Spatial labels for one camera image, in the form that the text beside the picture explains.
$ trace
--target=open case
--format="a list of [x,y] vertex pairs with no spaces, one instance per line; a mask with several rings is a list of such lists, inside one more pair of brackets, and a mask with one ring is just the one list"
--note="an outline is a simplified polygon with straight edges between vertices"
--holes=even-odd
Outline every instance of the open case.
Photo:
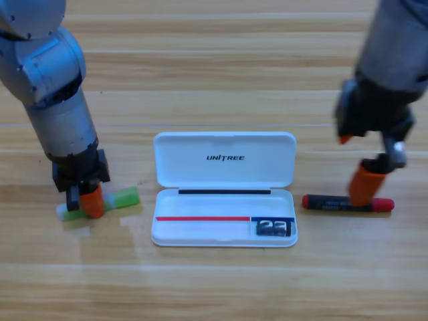
[[296,139],[288,132],[164,132],[152,240],[161,246],[289,247]]

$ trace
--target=green marker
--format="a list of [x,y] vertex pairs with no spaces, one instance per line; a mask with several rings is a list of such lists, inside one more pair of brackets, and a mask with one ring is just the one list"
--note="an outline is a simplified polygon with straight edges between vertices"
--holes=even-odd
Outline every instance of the green marker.
[[[103,193],[102,199],[104,200],[104,212],[140,203],[140,196],[138,195],[138,189],[136,187],[123,189],[113,193]],[[56,213],[61,221],[73,221],[75,219],[88,217],[81,209],[69,212],[66,204],[58,205]]]

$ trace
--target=orange cylinder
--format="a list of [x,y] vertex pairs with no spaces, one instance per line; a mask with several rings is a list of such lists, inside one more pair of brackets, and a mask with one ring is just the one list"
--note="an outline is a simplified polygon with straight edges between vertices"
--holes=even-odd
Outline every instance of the orange cylinder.
[[360,164],[348,186],[352,205],[368,205],[382,186],[386,177],[387,174],[371,173]]
[[92,193],[80,195],[80,207],[92,219],[99,219],[104,215],[104,200],[101,185]]

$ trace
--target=black crayon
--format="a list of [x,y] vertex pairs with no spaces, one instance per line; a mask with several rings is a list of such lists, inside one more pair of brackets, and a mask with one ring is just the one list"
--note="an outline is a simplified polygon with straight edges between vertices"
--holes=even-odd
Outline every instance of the black crayon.
[[323,211],[354,211],[354,212],[391,212],[394,209],[392,199],[375,198],[365,206],[355,207],[350,203],[347,196],[332,195],[305,195],[302,199],[302,206],[305,209],[315,209]]

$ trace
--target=case lid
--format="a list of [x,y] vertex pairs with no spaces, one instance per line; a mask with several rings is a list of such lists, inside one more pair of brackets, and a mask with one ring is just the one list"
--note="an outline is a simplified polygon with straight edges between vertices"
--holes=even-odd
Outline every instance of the case lid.
[[269,189],[294,176],[289,132],[163,132],[154,138],[158,182],[180,189]]

